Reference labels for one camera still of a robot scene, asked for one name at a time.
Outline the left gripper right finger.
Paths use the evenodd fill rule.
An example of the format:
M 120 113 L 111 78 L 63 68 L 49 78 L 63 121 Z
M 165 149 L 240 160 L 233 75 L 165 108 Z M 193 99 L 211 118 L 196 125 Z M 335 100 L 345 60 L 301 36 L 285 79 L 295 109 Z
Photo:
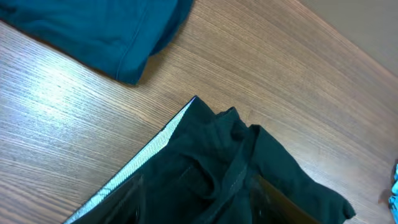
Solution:
M 251 181 L 250 203 L 255 224 L 319 224 L 260 175 Z

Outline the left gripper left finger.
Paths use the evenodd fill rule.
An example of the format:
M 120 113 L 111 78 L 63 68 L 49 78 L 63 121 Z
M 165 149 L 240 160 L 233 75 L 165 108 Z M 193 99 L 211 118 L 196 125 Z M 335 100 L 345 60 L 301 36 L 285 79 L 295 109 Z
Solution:
M 124 181 L 90 212 L 73 224 L 143 224 L 144 178 L 136 174 Z

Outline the black shorts with white lining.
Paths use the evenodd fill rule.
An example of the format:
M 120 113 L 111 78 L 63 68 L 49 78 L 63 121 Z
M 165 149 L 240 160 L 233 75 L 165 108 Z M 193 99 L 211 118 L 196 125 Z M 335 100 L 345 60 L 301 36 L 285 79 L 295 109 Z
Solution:
M 355 216 L 342 195 L 311 179 L 259 125 L 235 108 L 214 113 L 192 98 L 68 219 L 94 209 L 130 177 L 144 178 L 144 223 L 253 223 L 251 181 L 260 175 L 320 223 Z

